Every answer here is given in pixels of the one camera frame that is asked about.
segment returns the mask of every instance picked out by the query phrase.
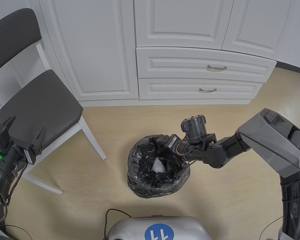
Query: drawer handle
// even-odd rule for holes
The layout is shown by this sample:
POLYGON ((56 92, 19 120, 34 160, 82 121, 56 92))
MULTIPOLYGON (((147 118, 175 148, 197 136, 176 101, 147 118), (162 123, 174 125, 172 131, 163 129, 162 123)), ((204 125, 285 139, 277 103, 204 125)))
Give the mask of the drawer handle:
POLYGON ((227 66, 224 66, 224 67, 214 67, 214 66, 208 65, 208 68, 213 69, 213 70, 226 70, 227 66))
POLYGON ((212 93, 212 92, 215 92, 216 90, 217 90, 217 88, 214 88, 213 90, 204 90, 204 89, 199 88, 199 91, 206 92, 206 93, 212 93))

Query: black trash bag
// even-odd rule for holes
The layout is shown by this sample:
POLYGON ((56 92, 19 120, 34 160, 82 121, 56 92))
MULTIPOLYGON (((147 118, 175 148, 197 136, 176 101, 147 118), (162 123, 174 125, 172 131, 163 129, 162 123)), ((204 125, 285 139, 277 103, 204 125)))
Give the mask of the black trash bag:
POLYGON ((164 135, 146 136, 131 149, 128 157, 128 186, 141 198, 156 198, 181 189, 190 176, 190 166, 182 167, 180 157, 164 149, 156 140, 164 135), (165 172, 152 171, 159 158, 165 172))

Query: white drawer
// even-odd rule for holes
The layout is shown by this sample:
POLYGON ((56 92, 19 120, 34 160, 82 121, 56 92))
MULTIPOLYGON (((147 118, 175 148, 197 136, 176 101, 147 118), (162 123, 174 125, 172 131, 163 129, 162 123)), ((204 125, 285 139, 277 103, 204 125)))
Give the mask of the white drawer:
POLYGON ((277 63, 230 51, 180 47, 137 47, 136 58, 139 78, 214 78, 262 83, 277 63))
POLYGON ((139 78, 138 81, 141 100, 253 99, 262 86, 260 82, 222 79, 139 78))

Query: blue sticker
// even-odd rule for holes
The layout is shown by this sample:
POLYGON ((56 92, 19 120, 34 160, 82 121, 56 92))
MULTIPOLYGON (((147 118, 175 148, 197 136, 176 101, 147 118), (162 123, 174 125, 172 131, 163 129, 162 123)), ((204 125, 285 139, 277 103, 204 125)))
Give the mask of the blue sticker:
POLYGON ((173 240, 174 233, 166 224, 154 224, 145 231, 144 238, 145 240, 173 240))

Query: chair seat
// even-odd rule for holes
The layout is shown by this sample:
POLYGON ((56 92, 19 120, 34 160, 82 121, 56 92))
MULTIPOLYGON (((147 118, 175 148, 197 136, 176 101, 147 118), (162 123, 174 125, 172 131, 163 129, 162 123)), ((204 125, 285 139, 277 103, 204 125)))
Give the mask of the chair seat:
POLYGON ((45 149, 79 121, 82 111, 83 108, 60 78, 53 70, 47 70, 0 109, 0 123, 16 115, 9 134, 28 143, 46 124, 45 149))

